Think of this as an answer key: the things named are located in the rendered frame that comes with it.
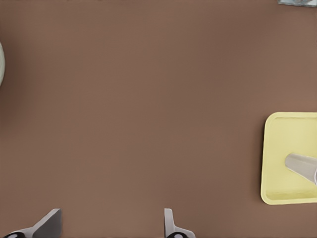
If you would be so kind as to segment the white IKEA cup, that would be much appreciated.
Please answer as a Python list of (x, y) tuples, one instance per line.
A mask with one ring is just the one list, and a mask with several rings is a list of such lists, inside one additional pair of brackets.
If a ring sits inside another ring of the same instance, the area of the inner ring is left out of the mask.
[(286, 157), (285, 166), (317, 186), (317, 158), (292, 153)]

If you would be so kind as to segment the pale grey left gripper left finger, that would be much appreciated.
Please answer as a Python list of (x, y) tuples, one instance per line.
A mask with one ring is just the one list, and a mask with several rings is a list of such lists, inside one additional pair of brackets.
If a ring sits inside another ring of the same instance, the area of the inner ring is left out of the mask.
[(54, 208), (32, 227), (13, 231), (3, 238), (60, 238), (62, 210)]

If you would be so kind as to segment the silver frame post foot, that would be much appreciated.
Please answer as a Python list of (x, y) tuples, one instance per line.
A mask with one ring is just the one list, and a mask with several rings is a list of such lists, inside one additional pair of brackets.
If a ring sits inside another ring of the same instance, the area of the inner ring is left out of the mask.
[(277, 2), (283, 5), (317, 7), (317, 0), (277, 0)]

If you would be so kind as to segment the pale green round plate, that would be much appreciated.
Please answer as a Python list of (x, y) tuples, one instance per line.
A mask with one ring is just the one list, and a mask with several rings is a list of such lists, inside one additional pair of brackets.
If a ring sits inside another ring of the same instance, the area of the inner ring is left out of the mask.
[(4, 74), (5, 74), (5, 56), (4, 56), (2, 44), (0, 42), (0, 86), (2, 85)]

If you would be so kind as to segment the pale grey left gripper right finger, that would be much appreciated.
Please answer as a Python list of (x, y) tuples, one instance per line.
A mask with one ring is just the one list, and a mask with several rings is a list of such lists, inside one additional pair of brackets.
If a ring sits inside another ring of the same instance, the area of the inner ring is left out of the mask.
[(187, 229), (180, 228), (174, 223), (173, 211), (164, 209), (164, 238), (196, 238), (196, 235)]

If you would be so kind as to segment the yellow plastic tray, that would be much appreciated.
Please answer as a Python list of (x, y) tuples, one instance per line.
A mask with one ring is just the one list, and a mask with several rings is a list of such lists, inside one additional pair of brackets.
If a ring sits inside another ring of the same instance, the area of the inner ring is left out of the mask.
[(292, 153), (317, 158), (317, 113), (276, 112), (267, 118), (261, 180), (266, 204), (317, 203), (317, 186), (286, 168)]

